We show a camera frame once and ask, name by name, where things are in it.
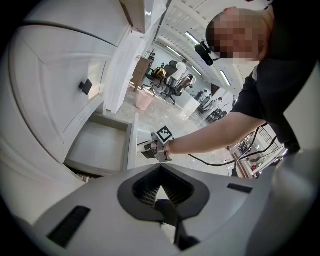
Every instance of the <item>white cabinet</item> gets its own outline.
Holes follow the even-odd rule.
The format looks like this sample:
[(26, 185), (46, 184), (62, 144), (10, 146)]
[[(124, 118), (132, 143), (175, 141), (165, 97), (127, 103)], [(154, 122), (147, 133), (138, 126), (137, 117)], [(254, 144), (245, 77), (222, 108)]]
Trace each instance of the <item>white cabinet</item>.
[(8, 50), (0, 60), (0, 194), (10, 212), (33, 224), (84, 183), (39, 144), (10, 82)]
[(138, 119), (123, 122), (94, 113), (74, 141), (65, 165), (99, 176), (136, 167)]
[[(60, 163), (91, 114), (103, 102), (101, 80), (116, 47), (72, 30), (29, 25), (11, 43), (12, 88), (23, 117)], [(79, 85), (89, 79), (88, 95)]]
[(24, 21), (84, 32), (117, 47), (129, 27), (119, 0), (43, 0)]

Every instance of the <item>black t-shirt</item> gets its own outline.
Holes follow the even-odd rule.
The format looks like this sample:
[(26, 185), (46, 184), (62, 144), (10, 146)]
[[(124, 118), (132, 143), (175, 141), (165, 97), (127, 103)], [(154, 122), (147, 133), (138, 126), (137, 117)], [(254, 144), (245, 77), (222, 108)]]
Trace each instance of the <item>black t-shirt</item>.
[(286, 148), (299, 144), (284, 112), (299, 94), (315, 67), (317, 46), (316, 10), (295, 1), (272, 3), (274, 24), (266, 57), (250, 74), (232, 112), (265, 120)]

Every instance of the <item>cabinet door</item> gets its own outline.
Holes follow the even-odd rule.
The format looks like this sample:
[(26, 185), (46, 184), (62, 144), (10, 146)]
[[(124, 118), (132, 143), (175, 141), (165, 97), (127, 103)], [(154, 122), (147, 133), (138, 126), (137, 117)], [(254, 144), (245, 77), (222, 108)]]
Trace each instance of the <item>cabinet door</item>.
[[(9, 68), (17, 103), (35, 137), (61, 163), (103, 102), (101, 79), (115, 49), (86, 34), (39, 25), (21, 27), (11, 43)], [(79, 89), (87, 79), (92, 83), (88, 95)]]

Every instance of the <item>black slot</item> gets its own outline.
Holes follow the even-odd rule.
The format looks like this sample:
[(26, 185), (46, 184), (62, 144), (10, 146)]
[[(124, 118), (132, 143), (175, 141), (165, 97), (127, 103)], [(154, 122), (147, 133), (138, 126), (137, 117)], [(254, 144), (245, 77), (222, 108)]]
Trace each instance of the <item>black slot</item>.
[(227, 188), (228, 189), (232, 189), (232, 190), (236, 190), (236, 191), (240, 191), (240, 192), (243, 192), (243, 193), (247, 193), (247, 194), (250, 194), (252, 189), (253, 189), (252, 187), (242, 186), (242, 185), (233, 184), (233, 183), (230, 183), (227, 186)]
[(47, 237), (65, 248), (90, 211), (87, 207), (76, 206)]

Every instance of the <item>ceiling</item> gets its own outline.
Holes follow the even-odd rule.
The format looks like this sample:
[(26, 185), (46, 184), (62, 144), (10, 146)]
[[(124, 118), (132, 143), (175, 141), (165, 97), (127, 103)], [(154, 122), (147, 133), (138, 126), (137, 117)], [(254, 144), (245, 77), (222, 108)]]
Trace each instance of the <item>ceiling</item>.
[[(188, 63), (202, 74), (201, 78), (204, 81), (238, 95), (245, 78), (258, 63), (234, 64), (231, 61), (218, 60), (212, 66), (208, 66), (196, 53), (196, 44), (186, 36), (186, 32), (192, 34), (198, 41), (205, 40), (208, 23), (225, 8), (236, 6), (237, 8), (262, 10), (266, 5), (266, 0), (253, 2), (245, 0), (172, 0), (164, 14), (155, 43), (168, 52), (167, 46), (170, 46), (185, 57)], [(225, 73), (231, 86), (227, 85), (220, 71)]]

